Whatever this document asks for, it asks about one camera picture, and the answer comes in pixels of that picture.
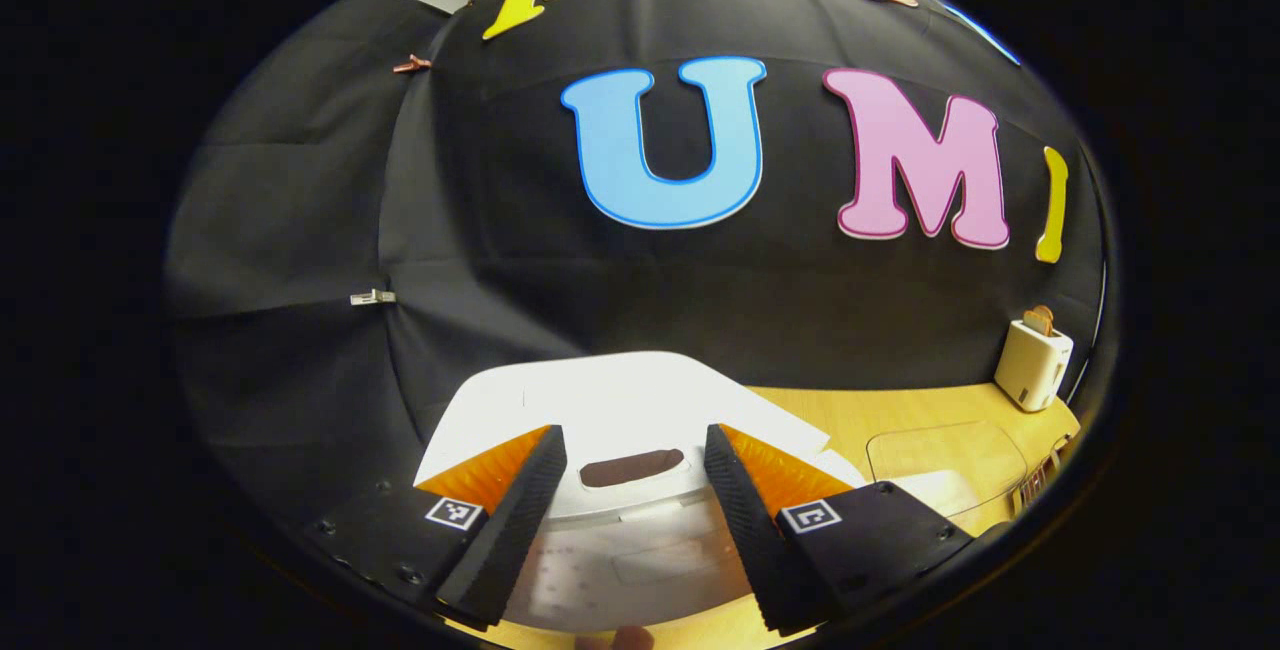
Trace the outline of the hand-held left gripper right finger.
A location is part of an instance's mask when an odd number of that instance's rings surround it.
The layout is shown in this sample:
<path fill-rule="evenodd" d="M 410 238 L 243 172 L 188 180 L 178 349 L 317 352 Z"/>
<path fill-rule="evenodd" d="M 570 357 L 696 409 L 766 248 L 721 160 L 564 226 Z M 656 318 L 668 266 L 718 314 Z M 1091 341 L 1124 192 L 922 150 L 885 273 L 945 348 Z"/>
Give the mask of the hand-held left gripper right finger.
<path fill-rule="evenodd" d="M 861 621 L 975 544 L 897 482 L 861 488 L 726 424 L 704 471 L 767 628 Z"/>

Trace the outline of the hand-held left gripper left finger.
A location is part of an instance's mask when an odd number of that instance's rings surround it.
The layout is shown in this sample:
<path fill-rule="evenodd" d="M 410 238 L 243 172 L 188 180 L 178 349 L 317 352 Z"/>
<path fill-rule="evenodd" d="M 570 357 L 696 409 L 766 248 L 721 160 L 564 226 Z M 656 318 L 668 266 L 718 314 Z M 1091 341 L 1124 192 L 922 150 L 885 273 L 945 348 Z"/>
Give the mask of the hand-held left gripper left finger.
<path fill-rule="evenodd" d="M 484 631 L 506 613 L 566 462 L 562 427 L 534 427 L 416 486 L 379 482 L 305 532 L 398 603 Z"/>

